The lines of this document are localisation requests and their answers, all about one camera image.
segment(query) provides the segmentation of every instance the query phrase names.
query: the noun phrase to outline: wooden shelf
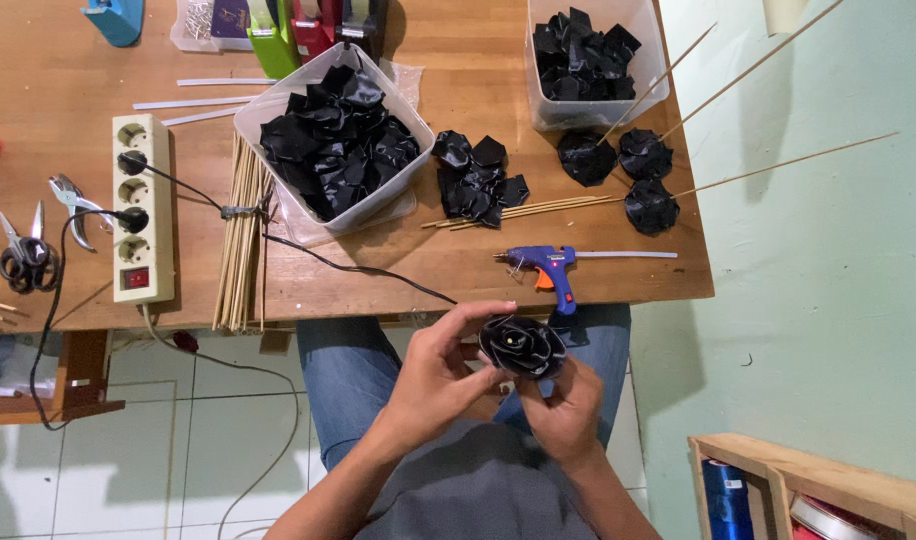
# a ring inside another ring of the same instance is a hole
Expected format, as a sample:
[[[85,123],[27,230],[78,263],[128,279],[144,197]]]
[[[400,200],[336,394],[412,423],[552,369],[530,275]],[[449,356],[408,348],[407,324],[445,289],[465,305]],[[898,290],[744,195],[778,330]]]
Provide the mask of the wooden shelf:
[[[68,331],[57,358],[55,397],[42,399],[52,423],[125,409],[125,401],[106,401],[106,350],[109,332],[104,329]],[[0,426],[37,424],[42,417],[31,396],[0,398]]]
[[[736,433],[688,437],[702,538],[712,540],[702,460],[746,473],[755,540],[791,540],[796,493],[881,524],[882,538],[916,540],[916,482]]]

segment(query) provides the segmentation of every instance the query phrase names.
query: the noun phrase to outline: hand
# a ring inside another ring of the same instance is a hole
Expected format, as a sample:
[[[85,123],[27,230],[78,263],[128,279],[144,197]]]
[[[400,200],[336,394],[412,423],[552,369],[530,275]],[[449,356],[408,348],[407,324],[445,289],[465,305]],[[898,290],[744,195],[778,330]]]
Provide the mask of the hand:
[[[513,301],[459,303],[437,323],[415,332],[388,404],[372,430],[392,458],[401,458],[448,430],[452,421],[490,388],[507,380],[474,344],[462,338],[477,334],[492,315],[514,313]],[[468,374],[465,361],[485,362]]]
[[[597,438],[602,383],[594,369],[569,354],[547,399],[534,380],[514,387],[537,442],[562,469],[604,452]]]

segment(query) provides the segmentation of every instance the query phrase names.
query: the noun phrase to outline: jeans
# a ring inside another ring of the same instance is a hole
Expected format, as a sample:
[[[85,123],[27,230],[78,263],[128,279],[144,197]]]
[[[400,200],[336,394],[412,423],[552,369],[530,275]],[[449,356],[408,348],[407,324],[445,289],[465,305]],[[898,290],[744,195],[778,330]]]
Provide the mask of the jeans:
[[[628,365],[628,304],[579,305],[572,315],[552,314],[548,325],[568,352],[594,368],[604,383],[598,440],[607,447]],[[331,471],[388,403],[402,361],[375,317],[298,321],[296,335],[321,462]],[[545,396],[553,386],[553,380],[539,384]],[[502,401],[492,421],[531,435],[518,392]]]

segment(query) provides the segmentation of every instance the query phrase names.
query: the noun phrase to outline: purple card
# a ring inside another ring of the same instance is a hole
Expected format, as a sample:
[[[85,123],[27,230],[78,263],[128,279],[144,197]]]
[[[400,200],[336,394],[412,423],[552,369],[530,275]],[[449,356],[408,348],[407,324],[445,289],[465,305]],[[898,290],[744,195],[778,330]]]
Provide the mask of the purple card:
[[[247,40],[247,29],[251,25],[247,0],[215,0],[214,11],[211,13],[212,37]]]

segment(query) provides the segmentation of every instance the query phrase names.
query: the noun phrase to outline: power strip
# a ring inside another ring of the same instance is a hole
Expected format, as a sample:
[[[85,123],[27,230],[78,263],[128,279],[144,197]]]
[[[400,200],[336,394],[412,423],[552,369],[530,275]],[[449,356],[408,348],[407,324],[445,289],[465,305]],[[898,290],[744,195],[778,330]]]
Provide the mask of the power strip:
[[[148,225],[114,228],[114,300],[126,304],[175,298],[175,251],[172,244],[171,182],[145,169],[118,160],[125,153],[171,174],[168,128],[151,114],[111,119],[111,159],[114,209],[148,215]]]

